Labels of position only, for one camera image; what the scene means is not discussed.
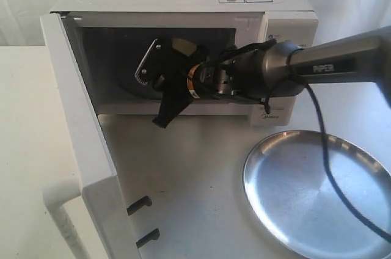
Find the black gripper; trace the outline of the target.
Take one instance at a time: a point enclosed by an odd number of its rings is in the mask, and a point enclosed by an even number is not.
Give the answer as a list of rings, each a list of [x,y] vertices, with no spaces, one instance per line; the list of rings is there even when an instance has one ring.
[[[240,88],[235,87],[232,60],[244,54],[235,45],[211,58],[210,50],[197,45],[190,57],[172,48],[172,38],[156,38],[143,55],[134,77],[162,96],[158,115],[152,122],[160,128],[180,115],[195,100],[244,103]]]

